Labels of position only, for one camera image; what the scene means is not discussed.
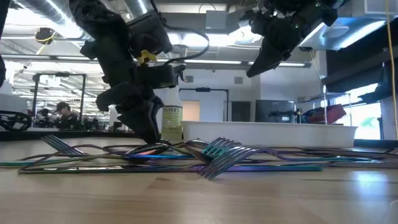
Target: doorway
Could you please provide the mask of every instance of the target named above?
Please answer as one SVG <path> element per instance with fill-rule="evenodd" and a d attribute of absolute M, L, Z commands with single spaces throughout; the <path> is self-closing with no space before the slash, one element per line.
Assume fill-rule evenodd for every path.
<path fill-rule="evenodd" d="M 200 121 L 200 101 L 182 101 L 182 120 Z"/>
<path fill-rule="evenodd" d="M 233 101 L 231 102 L 231 121 L 250 122 L 251 102 Z"/>

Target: wall vent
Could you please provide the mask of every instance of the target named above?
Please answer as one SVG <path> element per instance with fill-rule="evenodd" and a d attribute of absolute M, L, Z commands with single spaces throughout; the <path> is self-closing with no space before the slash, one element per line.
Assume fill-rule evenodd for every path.
<path fill-rule="evenodd" d="M 185 82 L 187 82 L 187 83 L 193 83 L 193 76 L 191 76 L 191 75 L 185 76 Z"/>
<path fill-rule="evenodd" d="M 235 84 L 242 85 L 243 84 L 243 77 L 235 77 Z"/>

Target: spray bottle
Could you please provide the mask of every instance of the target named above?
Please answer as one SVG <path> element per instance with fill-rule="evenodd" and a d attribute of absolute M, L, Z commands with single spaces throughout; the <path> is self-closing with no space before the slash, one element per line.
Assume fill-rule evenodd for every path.
<path fill-rule="evenodd" d="M 182 139 L 182 102 L 178 95 L 179 90 L 178 85 L 167 90 L 162 115 L 162 139 Z"/>

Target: white plastic bin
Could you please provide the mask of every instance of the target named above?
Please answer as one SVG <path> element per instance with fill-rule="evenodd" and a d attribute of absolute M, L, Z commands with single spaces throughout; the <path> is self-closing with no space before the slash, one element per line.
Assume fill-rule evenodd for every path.
<path fill-rule="evenodd" d="M 248 145 L 353 147 L 357 127 L 324 124 L 183 121 L 185 140 L 226 137 Z"/>

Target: table surface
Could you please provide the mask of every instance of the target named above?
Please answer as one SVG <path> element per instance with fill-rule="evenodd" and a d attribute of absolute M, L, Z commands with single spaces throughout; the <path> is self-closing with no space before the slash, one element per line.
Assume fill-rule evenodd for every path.
<path fill-rule="evenodd" d="M 66 139 L 136 144 L 136 139 Z M 0 142 L 0 159 L 53 152 Z M 398 170 L 176 174 L 17 174 L 0 169 L 0 223 L 398 223 Z"/>

